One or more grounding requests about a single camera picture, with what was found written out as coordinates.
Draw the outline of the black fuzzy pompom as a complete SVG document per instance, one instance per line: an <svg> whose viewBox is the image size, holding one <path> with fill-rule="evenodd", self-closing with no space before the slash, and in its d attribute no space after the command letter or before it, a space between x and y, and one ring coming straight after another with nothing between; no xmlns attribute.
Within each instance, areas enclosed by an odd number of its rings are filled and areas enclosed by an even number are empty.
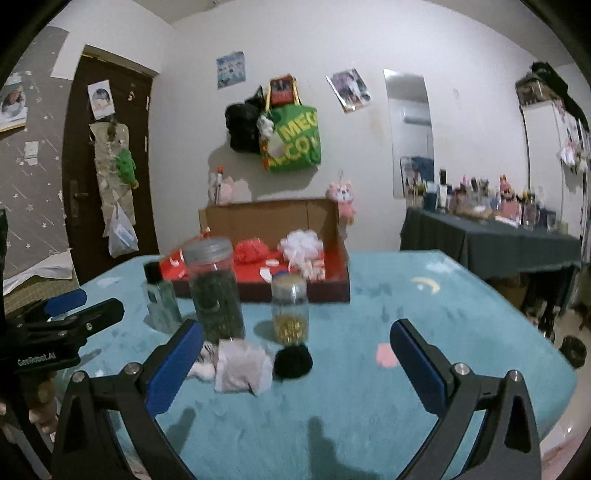
<svg viewBox="0 0 591 480"><path fill-rule="evenodd" d="M273 377L277 380L294 380L311 372L314 365L310 350L304 343L284 347L276 353Z"/></svg>

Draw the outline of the clear bottle with black cap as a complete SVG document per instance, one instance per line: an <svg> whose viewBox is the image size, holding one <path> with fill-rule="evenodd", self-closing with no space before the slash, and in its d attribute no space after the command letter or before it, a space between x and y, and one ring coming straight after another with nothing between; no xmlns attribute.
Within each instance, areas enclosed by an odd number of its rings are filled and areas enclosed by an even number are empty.
<svg viewBox="0 0 591 480"><path fill-rule="evenodd" d="M163 278L158 261L145 263L143 271L145 275L143 291L148 309L147 322L155 330L172 335L183 322L173 285Z"/></svg>

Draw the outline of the clear plastic bag on door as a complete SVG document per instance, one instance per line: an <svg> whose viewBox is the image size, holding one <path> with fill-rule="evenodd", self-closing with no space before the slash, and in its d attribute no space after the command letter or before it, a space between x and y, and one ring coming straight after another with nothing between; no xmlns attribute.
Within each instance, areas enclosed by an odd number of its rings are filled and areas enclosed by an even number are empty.
<svg viewBox="0 0 591 480"><path fill-rule="evenodd" d="M116 203L109 224L108 251L112 258L137 252L138 240L121 206Z"/></svg>

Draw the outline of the tall jar with dark contents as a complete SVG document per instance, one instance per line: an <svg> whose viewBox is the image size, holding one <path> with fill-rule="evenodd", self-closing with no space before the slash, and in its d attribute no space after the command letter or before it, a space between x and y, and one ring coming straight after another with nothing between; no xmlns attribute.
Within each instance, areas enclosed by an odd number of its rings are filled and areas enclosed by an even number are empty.
<svg viewBox="0 0 591 480"><path fill-rule="evenodd" d="M183 249L190 296L207 341L243 339L245 324L231 241L211 237Z"/></svg>

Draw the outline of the teal fleece blanket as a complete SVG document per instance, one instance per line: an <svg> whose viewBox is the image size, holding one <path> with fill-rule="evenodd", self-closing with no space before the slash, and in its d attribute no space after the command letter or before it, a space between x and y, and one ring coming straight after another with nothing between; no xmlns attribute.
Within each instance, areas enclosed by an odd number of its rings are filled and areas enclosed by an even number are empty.
<svg viewBox="0 0 591 480"><path fill-rule="evenodd" d="M521 372L547 435L574 370L496 290L439 252L356 253L352 298L311 306L311 372L259 395L183 383L158 423L200 479L394 479L435 424L400 367L377 352L410 320L452 362L481 375Z"/></svg>

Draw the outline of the green plush on door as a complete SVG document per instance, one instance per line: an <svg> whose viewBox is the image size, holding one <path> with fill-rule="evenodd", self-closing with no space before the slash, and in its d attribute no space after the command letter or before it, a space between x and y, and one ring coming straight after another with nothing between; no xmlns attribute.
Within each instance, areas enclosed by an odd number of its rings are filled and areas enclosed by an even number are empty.
<svg viewBox="0 0 591 480"><path fill-rule="evenodd" d="M139 186L139 182L135 177L136 165L128 149L122 149L119 152L115 160L115 166L118 176L124 184L130 186L132 189L136 189Z"/></svg>

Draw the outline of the red mesh bath sponge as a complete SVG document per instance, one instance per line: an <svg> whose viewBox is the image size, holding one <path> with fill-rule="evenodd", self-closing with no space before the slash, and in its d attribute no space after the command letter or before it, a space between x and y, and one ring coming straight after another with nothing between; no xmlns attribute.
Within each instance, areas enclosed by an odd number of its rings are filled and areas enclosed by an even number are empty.
<svg viewBox="0 0 591 480"><path fill-rule="evenodd" d="M270 255L270 248L260 238L242 240L235 244L233 257L238 264L252 264L266 260Z"/></svg>

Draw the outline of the small jar with gold beads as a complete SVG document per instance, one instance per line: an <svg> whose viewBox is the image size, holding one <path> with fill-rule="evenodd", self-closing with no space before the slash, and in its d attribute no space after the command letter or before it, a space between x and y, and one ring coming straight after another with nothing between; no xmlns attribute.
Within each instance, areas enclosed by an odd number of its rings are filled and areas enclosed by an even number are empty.
<svg viewBox="0 0 591 480"><path fill-rule="evenodd" d="M294 345L308 340L308 284L301 275L281 272L271 280L271 313L276 341Z"/></svg>

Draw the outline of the cardboard box with red lining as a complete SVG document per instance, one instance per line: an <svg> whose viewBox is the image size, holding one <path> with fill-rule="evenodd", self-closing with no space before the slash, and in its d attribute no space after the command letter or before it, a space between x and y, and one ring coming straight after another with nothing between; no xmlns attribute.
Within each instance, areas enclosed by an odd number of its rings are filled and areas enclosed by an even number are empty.
<svg viewBox="0 0 591 480"><path fill-rule="evenodd" d="M280 241L296 230L311 230L324 244L321 258L315 264L324 277L308 283L311 303L348 303L351 300L349 256L339 234L339 211L329 199L274 200L254 203L209 206L199 211L200 235L181 244L159 260L160 270L172 282L176 295L190 296L183 248L209 237L228 238L233 245L259 239L269 255L252 263L235 263L238 291L243 302L267 303L271 299L270 283L260 270L276 274L287 271L287 260L280 253Z"/></svg>

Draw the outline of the white mesh bath pouf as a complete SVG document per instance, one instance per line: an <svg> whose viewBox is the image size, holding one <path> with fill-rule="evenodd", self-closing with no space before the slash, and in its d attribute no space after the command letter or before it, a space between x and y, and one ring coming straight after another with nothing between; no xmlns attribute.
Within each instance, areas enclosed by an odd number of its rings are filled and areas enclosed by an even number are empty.
<svg viewBox="0 0 591 480"><path fill-rule="evenodd" d="M324 253L324 243L312 230L294 230L280 240L277 246L290 266L315 261Z"/></svg>

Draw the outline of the dark wooden door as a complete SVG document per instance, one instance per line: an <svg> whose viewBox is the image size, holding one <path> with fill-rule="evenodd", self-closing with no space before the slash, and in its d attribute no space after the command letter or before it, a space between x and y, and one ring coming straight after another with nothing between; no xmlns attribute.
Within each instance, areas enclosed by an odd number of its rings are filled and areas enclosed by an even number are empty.
<svg viewBox="0 0 591 480"><path fill-rule="evenodd" d="M71 86L62 148L66 231L77 279L86 283L130 255L112 258L109 224L118 203L135 231L139 255L158 253L148 165L151 77L84 55ZM136 165L136 189L115 166L122 149Z"/></svg>

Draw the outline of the pink cat plush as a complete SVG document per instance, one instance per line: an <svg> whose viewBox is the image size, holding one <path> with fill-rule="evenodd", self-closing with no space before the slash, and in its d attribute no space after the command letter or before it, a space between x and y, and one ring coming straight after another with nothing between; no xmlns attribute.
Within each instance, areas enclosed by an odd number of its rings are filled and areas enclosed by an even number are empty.
<svg viewBox="0 0 591 480"><path fill-rule="evenodd" d="M339 221L344 225L355 222L356 209L353 206L353 186L351 181L339 181L329 184L325 196L338 205Z"/></svg>

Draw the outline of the green tote bag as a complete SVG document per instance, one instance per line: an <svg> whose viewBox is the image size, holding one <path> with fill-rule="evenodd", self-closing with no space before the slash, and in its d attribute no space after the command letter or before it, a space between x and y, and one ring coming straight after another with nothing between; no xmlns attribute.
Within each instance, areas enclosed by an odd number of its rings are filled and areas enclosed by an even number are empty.
<svg viewBox="0 0 591 480"><path fill-rule="evenodd" d="M257 120L263 167L271 173L317 169L322 163L318 110L301 103L297 81L291 78L294 102L273 107L273 83Z"/></svg>

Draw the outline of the white refrigerator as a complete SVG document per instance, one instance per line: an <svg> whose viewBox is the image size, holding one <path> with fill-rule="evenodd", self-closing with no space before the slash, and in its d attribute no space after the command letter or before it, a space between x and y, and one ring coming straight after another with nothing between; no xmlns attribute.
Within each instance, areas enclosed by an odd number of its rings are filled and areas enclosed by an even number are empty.
<svg viewBox="0 0 591 480"><path fill-rule="evenodd" d="M557 101L521 108L529 159L529 188L573 237L582 235L585 194L580 122Z"/></svg>

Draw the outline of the photo on wall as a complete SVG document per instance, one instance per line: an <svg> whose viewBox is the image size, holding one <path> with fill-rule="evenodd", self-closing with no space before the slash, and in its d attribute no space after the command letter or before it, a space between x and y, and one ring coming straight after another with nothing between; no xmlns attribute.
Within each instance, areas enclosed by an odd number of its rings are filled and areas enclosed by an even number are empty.
<svg viewBox="0 0 591 480"><path fill-rule="evenodd" d="M355 68L329 75L327 81L345 113L362 109L372 101L366 83Z"/></svg>

